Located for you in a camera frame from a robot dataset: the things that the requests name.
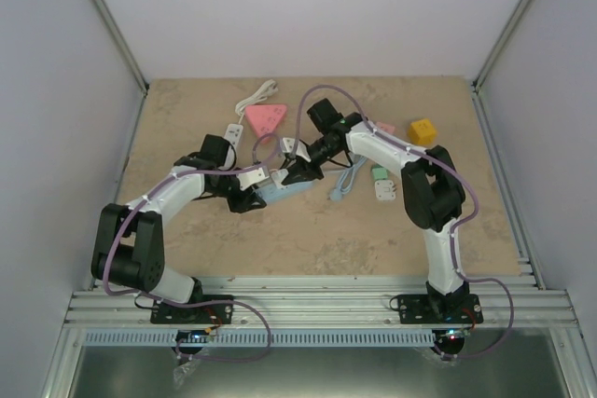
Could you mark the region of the light blue power strip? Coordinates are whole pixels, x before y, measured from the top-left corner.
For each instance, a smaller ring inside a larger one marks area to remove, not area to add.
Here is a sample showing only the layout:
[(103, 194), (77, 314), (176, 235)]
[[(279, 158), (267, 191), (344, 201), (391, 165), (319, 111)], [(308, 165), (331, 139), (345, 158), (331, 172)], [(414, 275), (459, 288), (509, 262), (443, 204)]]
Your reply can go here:
[(292, 185), (277, 185), (272, 180), (262, 183), (256, 190), (257, 195), (263, 199), (267, 205), (291, 198), (299, 193), (312, 188), (313, 181), (296, 183)]

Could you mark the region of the pink socket base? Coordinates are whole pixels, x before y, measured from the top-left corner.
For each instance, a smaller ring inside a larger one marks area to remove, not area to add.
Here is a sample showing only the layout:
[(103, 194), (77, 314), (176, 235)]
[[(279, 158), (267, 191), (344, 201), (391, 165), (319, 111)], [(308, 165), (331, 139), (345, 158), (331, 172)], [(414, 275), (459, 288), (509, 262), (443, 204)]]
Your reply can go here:
[(285, 104), (252, 104), (244, 110), (244, 118), (257, 138), (274, 132), (284, 121)]

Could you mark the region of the white power strip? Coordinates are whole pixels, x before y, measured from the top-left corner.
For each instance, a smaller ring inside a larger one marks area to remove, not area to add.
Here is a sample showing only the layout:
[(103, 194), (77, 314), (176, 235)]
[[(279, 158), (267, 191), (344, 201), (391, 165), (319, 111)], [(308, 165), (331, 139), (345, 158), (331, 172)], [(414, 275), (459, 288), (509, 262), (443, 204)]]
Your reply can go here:
[(237, 149), (243, 136), (244, 126), (238, 123), (228, 124), (224, 138)]

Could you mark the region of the green plug adapter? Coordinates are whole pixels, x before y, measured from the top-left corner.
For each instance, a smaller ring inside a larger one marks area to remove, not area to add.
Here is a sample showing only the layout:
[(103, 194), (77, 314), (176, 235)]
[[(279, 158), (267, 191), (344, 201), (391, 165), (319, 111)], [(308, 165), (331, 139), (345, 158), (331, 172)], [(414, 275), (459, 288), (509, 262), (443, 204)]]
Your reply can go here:
[(372, 165), (370, 172), (374, 182), (385, 181), (389, 179), (389, 172), (379, 164)]

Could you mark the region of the white plug adapter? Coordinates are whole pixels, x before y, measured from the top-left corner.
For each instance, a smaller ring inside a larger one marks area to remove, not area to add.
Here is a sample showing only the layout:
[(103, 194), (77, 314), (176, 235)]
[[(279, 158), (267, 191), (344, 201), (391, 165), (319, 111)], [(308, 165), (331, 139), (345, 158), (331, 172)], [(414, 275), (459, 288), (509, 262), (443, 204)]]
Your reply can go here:
[(394, 201), (396, 199), (396, 184), (391, 179), (381, 179), (374, 182), (375, 196), (378, 201)]

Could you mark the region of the pink cube socket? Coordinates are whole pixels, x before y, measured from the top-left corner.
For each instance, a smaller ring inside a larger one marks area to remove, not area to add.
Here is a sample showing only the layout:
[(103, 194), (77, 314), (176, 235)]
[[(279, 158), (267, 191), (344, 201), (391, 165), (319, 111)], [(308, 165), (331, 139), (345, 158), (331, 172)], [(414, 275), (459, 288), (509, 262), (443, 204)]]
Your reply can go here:
[(396, 128), (393, 125), (389, 125), (389, 124), (382, 123), (382, 122), (377, 122), (376, 127), (380, 130), (383, 130), (386, 133), (389, 133), (389, 134), (393, 134), (396, 130)]

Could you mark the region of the yellow cube socket adapter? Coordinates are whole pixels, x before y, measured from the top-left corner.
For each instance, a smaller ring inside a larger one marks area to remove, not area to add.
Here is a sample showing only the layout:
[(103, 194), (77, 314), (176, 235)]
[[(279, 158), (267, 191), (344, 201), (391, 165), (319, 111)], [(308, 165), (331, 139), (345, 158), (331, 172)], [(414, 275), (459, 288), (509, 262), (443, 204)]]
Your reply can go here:
[(428, 118), (412, 121), (407, 135), (413, 144), (430, 146), (437, 139), (437, 129)]

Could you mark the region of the white charger with ribbon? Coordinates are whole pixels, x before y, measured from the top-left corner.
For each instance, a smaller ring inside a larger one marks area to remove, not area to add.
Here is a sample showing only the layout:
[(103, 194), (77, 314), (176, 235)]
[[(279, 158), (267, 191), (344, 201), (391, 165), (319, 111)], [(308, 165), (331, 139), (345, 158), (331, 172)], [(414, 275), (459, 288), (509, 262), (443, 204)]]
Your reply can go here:
[(270, 178), (274, 182), (277, 188), (284, 188), (284, 180), (288, 175), (287, 169), (280, 169), (280, 170), (271, 170), (270, 171)]

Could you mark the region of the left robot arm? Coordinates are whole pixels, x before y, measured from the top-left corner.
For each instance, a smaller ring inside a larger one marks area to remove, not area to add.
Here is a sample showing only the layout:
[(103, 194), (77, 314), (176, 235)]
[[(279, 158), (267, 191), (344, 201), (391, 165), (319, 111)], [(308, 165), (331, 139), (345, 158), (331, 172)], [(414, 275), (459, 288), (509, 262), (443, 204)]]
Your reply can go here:
[(254, 184), (265, 179), (265, 165), (227, 167), (232, 144), (208, 134), (201, 149), (178, 159), (148, 192), (101, 211), (90, 271), (108, 295), (141, 294), (172, 305), (184, 323), (203, 314), (201, 281), (169, 268), (164, 228), (192, 201), (205, 195), (225, 199), (234, 213), (266, 206)]

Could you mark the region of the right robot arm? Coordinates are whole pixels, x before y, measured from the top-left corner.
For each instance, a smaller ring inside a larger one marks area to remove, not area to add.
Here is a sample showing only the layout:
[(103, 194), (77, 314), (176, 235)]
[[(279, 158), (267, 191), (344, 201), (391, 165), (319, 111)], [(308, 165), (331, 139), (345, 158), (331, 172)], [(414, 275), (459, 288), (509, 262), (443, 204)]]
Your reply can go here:
[(321, 137), (305, 144), (299, 137), (284, 138), (286, 161), (282, 185), (324, 177), (323, 165), (344, 153), (368, 159), (397, 176), (410, 221), (423, 231), (428, 260), (426, 290), (433, 319), (448, 323), (462, 311), (469, 286), (460, 272), (457, 219), (465, 192), (452, 175), (449, 152), (436, 146), (412, 146), (375, 126), (359, 113), (343, 116), (328, 99), (307, 111)]

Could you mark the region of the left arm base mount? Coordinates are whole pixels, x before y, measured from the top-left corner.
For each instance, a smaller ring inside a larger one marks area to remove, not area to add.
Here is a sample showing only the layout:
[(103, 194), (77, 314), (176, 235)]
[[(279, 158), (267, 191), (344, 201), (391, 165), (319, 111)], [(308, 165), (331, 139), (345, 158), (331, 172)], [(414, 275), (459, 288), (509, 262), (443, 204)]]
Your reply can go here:
[(206, 295), (199, 302), (217, 301), (217, 304), (198, 308), (183, 309), (154, 302), (150, 315), (153, 324), (206, 324), (221, 325), (231, 323), (234, 299), (232, 295)]

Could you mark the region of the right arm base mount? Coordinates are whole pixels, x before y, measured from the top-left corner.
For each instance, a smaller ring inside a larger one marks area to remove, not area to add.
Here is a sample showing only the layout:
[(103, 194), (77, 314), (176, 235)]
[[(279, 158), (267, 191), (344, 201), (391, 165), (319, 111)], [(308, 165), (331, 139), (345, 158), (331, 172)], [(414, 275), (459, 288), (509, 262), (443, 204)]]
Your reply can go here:
[(389, 299), (391, 310), (399, 315), (402, 324), (470, 324), (484, 322), (477, 295), (466, 295), (452, 304), (433, 301), (426, 294), (396, 295)]

